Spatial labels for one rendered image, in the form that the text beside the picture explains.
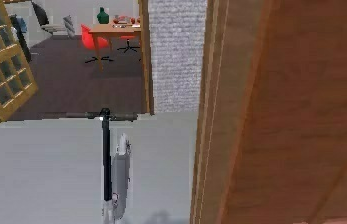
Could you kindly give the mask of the black and grey kick scooter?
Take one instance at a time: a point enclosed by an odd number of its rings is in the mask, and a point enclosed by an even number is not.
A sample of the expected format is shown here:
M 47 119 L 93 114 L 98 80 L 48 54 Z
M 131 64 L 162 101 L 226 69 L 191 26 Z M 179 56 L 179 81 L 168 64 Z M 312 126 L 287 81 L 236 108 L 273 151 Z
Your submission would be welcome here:
M 102 224 L 118 224 L 126 210 L 126 202 L 130 183 L 131 143 L 123 134 L 116 150 L 111 150 L 112 121 L 133 122 L 138 118 L 136 113 L 112 114 L 109 108 L 99 112 L 67 113 L 67 118 L 98 118 L 102 123 L 103 152 L 102 152 Z

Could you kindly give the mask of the red swivel chair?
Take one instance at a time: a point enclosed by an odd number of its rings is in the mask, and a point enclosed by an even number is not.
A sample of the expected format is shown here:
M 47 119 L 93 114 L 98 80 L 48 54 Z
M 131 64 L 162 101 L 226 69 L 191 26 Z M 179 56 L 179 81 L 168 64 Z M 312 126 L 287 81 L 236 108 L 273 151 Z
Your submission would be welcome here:
M 141 47 L 140 46 L 132 46 L 130 44 L 130 41 L 134 38 L 136 38 L 136 36 L 134 36 L 134 35 L 120 36 L 119 39 L 125 40 L 126 45 L 124 47 L 117 48 L 117 50 L 122 50 L 123 53 L 126 53 L 128 50 L 132 50 L 132 51 L 137 52 L 137 50 L 140 49 Z
M 81 24 L 81 40 L 82 40 L 82 44 L 86 49 L 89 50 L 95 50 L 95 44 L 94 44 L 94 40 L 93 40 L 93 36 L 89 33 L 91 29 L 86 26 L 85 24 Z M 99 37 L 98 38 L 98 47 L 99 49 L 105 48 L 105 47 L 109 47 L 110 44 L 108 42 L 108 40 Z M 90 63 L 93 61 L 97 61 L 98 58 L 96 56 L 92 56 L 91 59 L 85 61 L 85 63 Z M 101 57 L 101 60 L 104 61 L 114 61 L 113 59 L 110 59 L 110 56 L 103 56 Z

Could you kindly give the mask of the light wooden table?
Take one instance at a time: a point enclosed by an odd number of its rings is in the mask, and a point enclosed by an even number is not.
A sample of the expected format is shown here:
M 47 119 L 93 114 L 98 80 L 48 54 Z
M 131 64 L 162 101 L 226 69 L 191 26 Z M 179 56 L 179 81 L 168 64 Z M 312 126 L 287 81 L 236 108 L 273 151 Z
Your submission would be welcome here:
M 94 25 L 89 33 L 92 35 L 94 49 L 96 53 L 96 57 L 98 59 L 98 66 L 100 69 L 103 69 L 101 55 L 100 55 L 100 47 L 98 39 L 102 38 L 114 38 L 120 36 L 141 36 L 141 26 L 140 25 L 132 25 L 126 24 L 124 28 L 121 28 L 120 24 L 96 24 Z

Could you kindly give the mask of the brown wooden cupboard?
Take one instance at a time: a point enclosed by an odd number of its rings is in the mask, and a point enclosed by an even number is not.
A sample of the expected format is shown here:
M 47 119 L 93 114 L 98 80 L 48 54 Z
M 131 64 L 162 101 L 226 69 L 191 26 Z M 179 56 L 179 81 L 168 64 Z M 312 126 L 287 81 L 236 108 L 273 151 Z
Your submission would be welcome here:
M 347 0 L 207 0 L 189 224 L 347 224 Z

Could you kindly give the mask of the green vase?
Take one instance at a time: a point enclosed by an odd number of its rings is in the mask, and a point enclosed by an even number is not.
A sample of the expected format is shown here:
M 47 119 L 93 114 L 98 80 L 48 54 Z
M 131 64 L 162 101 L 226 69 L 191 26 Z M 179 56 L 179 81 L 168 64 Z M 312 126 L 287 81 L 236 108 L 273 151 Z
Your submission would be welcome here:
M 105 12 L 105 8 L 101 7 L 97 14 L 97 20 L 100 24 L 108 24 L 110 22 L 109 15 Z

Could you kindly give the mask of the grey striped cushion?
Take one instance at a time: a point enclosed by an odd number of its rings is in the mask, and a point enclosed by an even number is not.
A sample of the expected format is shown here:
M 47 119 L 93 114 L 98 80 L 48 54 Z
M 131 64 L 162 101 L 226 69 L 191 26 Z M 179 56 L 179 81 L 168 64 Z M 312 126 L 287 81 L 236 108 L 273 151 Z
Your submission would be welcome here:
M 72 17 L 70 15 L 63 18 L 65 30 L 68 36 L 73 39 L 75 37 L 75 29 L 72 23 Z

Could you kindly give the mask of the black stand with blue cloth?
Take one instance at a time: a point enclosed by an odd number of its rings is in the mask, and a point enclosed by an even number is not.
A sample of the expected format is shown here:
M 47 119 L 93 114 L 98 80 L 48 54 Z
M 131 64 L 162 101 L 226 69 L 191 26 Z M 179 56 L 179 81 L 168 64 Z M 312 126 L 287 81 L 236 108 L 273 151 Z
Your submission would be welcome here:
M 28 62 L 31 62 L 32 60 L 31 53 L 30 53 L 28 44 L 26 42 L 26 38 L 24 36 L 24 34 L 27 32 L 26 23 L 22 17 L 19 17 L 16 14 L 10 15 L 9 18 L 13 28 L 16 30 L 15 34 L 24 52 L 25 58 Z

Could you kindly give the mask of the wooden glazed room door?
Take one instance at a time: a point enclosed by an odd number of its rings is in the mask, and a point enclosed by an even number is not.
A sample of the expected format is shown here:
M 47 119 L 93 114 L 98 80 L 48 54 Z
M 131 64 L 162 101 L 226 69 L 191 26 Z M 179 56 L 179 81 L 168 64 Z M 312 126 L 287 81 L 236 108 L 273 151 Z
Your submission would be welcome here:
M 0 123 L 6 122 L 38 91 L 4 0 L 0 0 Z

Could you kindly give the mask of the wooden door frame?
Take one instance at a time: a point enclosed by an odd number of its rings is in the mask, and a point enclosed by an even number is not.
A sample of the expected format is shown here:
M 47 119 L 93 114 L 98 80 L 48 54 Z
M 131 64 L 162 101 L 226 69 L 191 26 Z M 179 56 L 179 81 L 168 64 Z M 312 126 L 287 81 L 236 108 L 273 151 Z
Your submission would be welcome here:
M 145 85 L 146 109 L 150 115 L 154 114 L 153 98 L 153 79 L 151 66 L 151 48 L 150 48 L 150 30 L 149 30 L 149 13 L 148 0 L 138 0 L 139 15 L 141 21 L 141 47 L 142 63 Z

